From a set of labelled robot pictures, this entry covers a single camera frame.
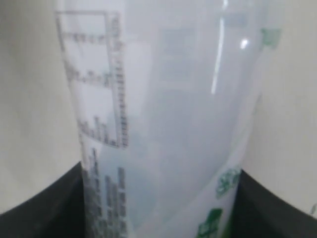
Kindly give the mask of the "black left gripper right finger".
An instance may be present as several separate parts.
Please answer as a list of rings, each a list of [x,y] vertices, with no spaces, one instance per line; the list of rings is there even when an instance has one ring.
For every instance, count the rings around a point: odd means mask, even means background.
[[[246,172],[234,203],[232,238],[315,238],[317,220],[291,206]]]

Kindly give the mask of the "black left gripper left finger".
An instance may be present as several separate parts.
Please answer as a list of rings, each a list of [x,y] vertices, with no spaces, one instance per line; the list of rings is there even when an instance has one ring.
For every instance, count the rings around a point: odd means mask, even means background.
[[[84,192],[81,164],[42,192],[0,215],[2,238],[83,238]]]

